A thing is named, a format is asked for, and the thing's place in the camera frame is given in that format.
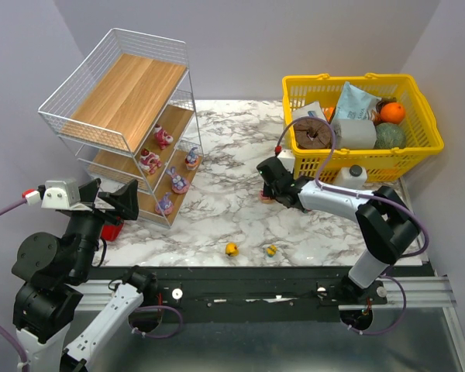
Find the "pink strawberry donut toy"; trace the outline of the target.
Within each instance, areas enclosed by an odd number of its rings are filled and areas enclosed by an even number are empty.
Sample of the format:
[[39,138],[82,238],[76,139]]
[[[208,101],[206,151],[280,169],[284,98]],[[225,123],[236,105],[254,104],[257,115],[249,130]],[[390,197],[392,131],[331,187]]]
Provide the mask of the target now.
[[271,203],[273,201],[272,198],[265,196],[263,192],[260,193],[259,198],[263,203]]

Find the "purple bunny pink donut toy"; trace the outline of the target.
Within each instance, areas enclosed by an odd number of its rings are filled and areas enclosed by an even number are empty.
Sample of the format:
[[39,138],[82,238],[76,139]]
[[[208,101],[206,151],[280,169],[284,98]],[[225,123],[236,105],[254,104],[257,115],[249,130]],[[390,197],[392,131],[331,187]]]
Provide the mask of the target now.
[[174,203],[171,201],[171,192],[166,192],[164,196],[156,203],[155,212],[158,215],[168,216],[174,209]]

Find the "red strawberry cake toy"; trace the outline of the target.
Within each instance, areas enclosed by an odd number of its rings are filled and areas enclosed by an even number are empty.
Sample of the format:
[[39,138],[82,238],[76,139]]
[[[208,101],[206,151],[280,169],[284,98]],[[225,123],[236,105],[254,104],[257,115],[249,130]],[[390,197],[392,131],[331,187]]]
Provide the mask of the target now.
[[160,156],[147,148],[142,148],[138,164],[140,168],[148,174],[155,174],[163,165]]

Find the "yellow minion toy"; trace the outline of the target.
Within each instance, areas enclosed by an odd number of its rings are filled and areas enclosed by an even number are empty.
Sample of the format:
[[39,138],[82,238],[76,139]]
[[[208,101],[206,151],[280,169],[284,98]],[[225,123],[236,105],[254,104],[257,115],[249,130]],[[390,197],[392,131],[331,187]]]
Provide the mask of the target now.
[[275,245],[269,245],[267,248],[266,248],[266,254],[269,256],[269,257],[274,257],[277,253],[277,247]]

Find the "pink strawberry figure toy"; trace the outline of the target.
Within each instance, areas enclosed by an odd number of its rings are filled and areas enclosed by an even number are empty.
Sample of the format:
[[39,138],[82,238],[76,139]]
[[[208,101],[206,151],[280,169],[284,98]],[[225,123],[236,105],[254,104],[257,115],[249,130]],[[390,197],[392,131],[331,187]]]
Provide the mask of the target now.
[[174,142],[173,136],[163,126],[156,124],[153,129],[154,139],[161,150],[165,150]]

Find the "purple figure orange donut toy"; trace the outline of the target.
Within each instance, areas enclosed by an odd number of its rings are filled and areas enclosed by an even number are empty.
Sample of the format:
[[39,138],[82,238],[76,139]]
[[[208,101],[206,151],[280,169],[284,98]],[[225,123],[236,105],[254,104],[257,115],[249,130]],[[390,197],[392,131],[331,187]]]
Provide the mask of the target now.
[[195,170],[199,165],[199,153],[198,147],[194,146],[189,151],[185,157],[185,166],[189,171]]

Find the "yellow duck toy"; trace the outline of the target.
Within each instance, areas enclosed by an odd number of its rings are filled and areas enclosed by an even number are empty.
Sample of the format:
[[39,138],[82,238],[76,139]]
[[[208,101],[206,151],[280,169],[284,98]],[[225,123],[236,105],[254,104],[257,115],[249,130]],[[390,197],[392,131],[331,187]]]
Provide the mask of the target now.
[[227,243],[225,248],[225,254],[228,257],[236,257],[239,255],[239,248],[235,243]]

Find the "yellow plastic basket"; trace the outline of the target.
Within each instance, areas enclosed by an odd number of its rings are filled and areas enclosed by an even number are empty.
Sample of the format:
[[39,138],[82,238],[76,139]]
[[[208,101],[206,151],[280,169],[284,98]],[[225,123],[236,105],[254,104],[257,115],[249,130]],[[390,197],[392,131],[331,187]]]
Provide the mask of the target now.
[[394,181],[444,148],[432,109],[409,74],[288,75],[282,88],[296,176],[321,171],[331,183],[341,169],[358,165],[370,182]]

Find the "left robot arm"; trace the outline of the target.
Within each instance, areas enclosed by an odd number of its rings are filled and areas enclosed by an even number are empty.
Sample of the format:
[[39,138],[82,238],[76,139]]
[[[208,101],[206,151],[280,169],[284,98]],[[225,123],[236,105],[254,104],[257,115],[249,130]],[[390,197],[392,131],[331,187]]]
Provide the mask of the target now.
[[100,179],[47,181],[35,196],[42,208],[68,215],[65,233],[36,232],[20,245],[12,273],[24,284],[15,297],[13,324],[31,371],[88,371],[119,327],[145,301],[157,297],[157,278],[128,269],[108,304],[71,343],[64,342],[83,294],[106,225],[139,216],[138,182],[101,192]]

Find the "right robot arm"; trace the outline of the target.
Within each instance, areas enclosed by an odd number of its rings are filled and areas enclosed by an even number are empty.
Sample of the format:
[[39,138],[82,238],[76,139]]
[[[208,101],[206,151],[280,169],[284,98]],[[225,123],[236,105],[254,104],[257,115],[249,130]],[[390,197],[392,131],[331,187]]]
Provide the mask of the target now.
[[326,212],[359,227],[366,250],[341,280],[338,290],[347,300],[358,299],[393,266],[422,232],[417,218],[394,189],[358,191],[334,187],[311,177],[294,178],[277,157],[257,165],[267,197],[286,208]]

